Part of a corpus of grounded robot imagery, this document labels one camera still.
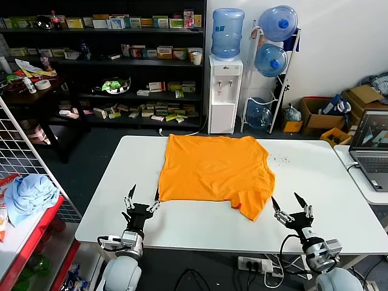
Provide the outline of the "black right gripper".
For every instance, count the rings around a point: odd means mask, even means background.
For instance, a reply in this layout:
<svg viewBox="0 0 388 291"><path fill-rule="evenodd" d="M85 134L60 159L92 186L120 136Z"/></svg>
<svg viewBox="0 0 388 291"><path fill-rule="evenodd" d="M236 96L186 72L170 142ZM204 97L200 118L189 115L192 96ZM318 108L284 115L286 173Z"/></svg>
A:
<svg viewBox="0 0 388 291"><path fill-rule="evenodd" d="M312 205L306 203L304 198L299 196L296 192L294 193L298 203L303 208L304 212L292 213L290 216L292 217L291 222L288 222L288 216L285 212L283 212L276 202L274 197L271 197L272 206L274 209L274 217L281 223L285 224L286 228L294 230L299 236L304 236L303 229L306 227L311 227L313 223L313 212Z"/></svg>

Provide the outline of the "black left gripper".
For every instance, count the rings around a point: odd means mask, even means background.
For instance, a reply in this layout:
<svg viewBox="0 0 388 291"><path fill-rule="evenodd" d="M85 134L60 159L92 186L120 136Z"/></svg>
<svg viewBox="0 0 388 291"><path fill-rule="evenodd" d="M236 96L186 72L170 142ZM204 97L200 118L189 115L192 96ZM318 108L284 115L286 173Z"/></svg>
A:
<svg viewBox="0 0 388 291"><path fill-rule="evenodd" d="M124 203L127 207L125 212L121 212L124 219L127 222L126 230L130 232L143 232L144 224L147 219L153 217L153 212L155 212L160 205L159 200L159 189L156 190L154 203L149 206L146 204L139 204L132 202L132 198L136 189L136 185L134 185L127 196L124 197Z"/></svg>

